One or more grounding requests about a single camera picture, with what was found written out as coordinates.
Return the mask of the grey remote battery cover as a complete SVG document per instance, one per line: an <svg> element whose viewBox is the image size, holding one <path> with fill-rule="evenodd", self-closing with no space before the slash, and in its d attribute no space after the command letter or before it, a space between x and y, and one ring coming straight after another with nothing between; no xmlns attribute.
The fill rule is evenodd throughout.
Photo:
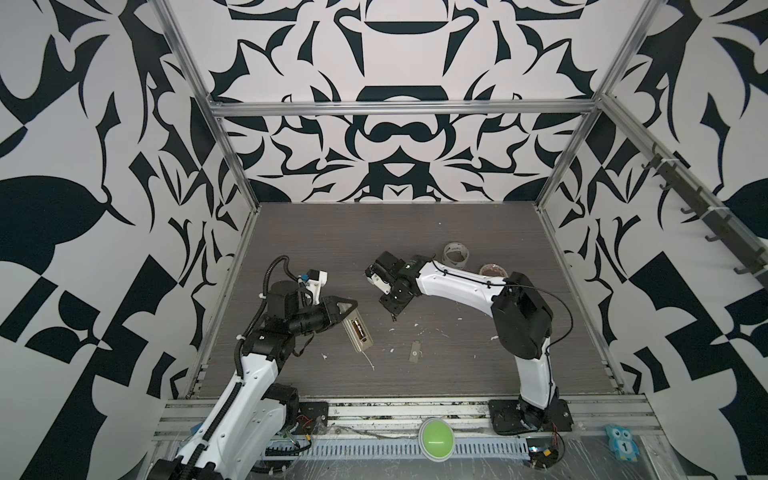
<svg viewBox="0 0 768 480"><path fill-rule="evenodd" d="M422 349L421 349L421 347L422 347L422 344L421 344L420 341L414 341L412 343L411 350L410 350L410 356L409 356L409 361L411 363L417 364L420 361L421 356L422 356Z"/></svg>

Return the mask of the small white orange tape roll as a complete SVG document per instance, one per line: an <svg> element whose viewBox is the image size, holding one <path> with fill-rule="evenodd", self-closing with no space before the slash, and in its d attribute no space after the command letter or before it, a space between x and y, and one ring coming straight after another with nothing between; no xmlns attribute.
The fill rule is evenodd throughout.
<svg viewBox="0 0 768 480"><path fill-rule="evenodd" d="M487 277L507 278L509 276L509 273L502 266L494 263L482 265L478 273Z"/></svg>

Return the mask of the large clear printed tape roll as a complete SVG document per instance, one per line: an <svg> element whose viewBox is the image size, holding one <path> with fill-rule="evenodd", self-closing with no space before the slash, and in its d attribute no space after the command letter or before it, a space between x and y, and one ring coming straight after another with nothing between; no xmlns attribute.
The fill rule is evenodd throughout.
<svg viewBox="0 0 768 480"><path fill-rule="evenodd" d="M447 243L442 252L442 263L451 268L464 269L469 260L469 249L460 242Z"/></svg>

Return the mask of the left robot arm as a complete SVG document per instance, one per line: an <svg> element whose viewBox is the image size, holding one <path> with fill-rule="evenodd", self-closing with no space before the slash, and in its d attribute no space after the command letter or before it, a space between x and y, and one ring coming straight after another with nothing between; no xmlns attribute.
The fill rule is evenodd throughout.
<svg viewBox="0 0 768 480"><path fill-rule="evenodd" d="M295 275L281 255L268 272L281 267L285 279L263 278L261 303L238 335L235 371L222 396L171 460L158 460L151 479L246 479L266 453L273 437L292 431L300 414L294 387L277 378L286 361L302 355L296 340L308 339L350 318L354 299L322 293L328 275L311 269Z"/></svg>

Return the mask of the blue owl figurine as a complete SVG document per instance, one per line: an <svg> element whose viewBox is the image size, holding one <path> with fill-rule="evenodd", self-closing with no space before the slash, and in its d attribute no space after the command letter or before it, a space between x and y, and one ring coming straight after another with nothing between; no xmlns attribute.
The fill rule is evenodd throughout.
<svg viewBox="0 0 768 480"><path fill-rule="evenodd" d="M609 424L604 430L608 437L608 447L617 460L631 463L638 461L639 448L629 429Z"/></svg>

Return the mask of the green round button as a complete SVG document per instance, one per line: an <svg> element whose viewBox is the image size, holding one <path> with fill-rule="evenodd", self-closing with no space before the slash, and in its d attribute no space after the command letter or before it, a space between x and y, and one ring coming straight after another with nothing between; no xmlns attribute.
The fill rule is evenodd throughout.
<svg viewBox="0 0 768 480"><path fill-rule="evenodd" d="M440 418L428 418L420 426L418 443L422 455L433 462L444 462L454 453L456 438L451 426Z"/></svg>

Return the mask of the black wall hook rack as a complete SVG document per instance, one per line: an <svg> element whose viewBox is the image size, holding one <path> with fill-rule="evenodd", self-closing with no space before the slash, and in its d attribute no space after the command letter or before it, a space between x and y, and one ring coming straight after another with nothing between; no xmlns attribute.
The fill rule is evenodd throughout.
<svg viewBox="0 0 768 480"><path fill-rule="evenodd" d="M665 156L653 143L650 148L641 147L640 152L647 158L642 166L645 173L659 177L661 196L656 211L657 220L662 224L664 204L672 195L683 206L680 213L686 218L703 222L710 234L705 239L721 243L738 260L734 268L737 275L750 275L764 289L767 289L767 244L761 240L715 193L690 170L683 160Z"/></svg>

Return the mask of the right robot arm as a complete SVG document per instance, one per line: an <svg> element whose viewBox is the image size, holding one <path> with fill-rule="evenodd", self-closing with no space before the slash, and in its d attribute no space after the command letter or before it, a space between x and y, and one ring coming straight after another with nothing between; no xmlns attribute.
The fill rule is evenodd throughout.
<svg viewBox="0 0 768 480"><path fill-rule="evenodd" d="M573 417L559 396L551 365L554 313L543 298L545 292L526 275L484 276L426 256L403 260L385 251L367 267L365 276L382 292L379 302L392 317L413 299L431 296L472 307L493 320L501 346L515 358L520 381L516 400L488 402L496 434L572 430Z"/></svg>

